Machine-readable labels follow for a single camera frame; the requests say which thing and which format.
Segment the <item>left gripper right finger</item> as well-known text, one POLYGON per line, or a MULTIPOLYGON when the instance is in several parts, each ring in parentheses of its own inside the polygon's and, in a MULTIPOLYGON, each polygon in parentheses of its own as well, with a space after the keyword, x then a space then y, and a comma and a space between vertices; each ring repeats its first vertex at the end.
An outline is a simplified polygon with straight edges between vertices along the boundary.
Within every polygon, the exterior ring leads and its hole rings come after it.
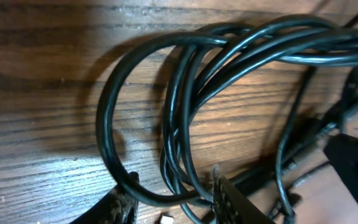
POLYGON ((225 176, 219 166, 213 170, 213 203, 218 224, 275 224, 247 199, 225 176))

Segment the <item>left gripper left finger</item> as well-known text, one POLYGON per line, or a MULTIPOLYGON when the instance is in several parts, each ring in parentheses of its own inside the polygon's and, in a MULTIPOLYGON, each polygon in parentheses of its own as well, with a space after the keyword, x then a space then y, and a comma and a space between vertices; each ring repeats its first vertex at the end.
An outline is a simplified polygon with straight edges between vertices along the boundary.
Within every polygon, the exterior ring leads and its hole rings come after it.
POLYGON ((139 201, 116 185, 98 203, 71 224, 134 224, 139 201))

